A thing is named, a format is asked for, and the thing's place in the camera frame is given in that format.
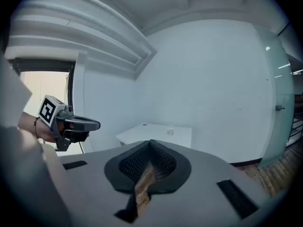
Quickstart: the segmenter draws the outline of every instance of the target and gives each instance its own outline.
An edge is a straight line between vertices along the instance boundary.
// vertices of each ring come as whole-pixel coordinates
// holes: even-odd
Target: wooden floor
[[[276,162],[257,169],[258,164],[237,167],[258,182],[271,197],[288,189],[303,157],[302,140],[288,147]]]
[[[258,182],[271,197],[288,189],[303,158],[303,140],[288,147],[283,156],[276,162],[257,169],[258,164],[237,167]],[[138,215],[149,203],[147,188],[155,182],[151,164],[148,165],[135,187]]]

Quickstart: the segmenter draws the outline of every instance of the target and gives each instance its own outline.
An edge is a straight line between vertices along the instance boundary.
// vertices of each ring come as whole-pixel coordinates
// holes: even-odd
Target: human hand
[[[62,121],[57,122],[58,125],[58,131],[63,132],[64,125]],[[56,140],[53,137],[53,134],[51,132],[51,129],[42,121],[42,119],[38,119],[36,123],[36,134],[38,138],[41,138],[47,142],[55,143]]]

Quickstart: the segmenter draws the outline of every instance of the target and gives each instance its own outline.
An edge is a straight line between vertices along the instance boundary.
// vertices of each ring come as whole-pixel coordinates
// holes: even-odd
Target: white table
[[[168,127],[167,125],[142,123],[116,135],[116,138],[121,142],[121,145],[127,145],[141,140],[162,140],[190,148],[191,128],[174,127],[174,135],[168,135]]]

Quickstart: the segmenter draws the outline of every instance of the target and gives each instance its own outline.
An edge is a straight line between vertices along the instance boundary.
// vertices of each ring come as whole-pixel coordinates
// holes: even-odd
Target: glass door
[[[259,164],[264,167],[278,160],[284,153],[287,140],[293,124],[294,115],[294,83],[290,63],[278,36],[264,28],[255,26],[255,29],[264,46],[267,61],[273,71],[276,105],[275,122],[272,135]]]

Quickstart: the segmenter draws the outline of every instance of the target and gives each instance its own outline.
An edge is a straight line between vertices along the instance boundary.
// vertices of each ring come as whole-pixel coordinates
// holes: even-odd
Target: door handle
[[[285,109],[282,105],[276,105],[276,111],[281,111],[282,109]]]

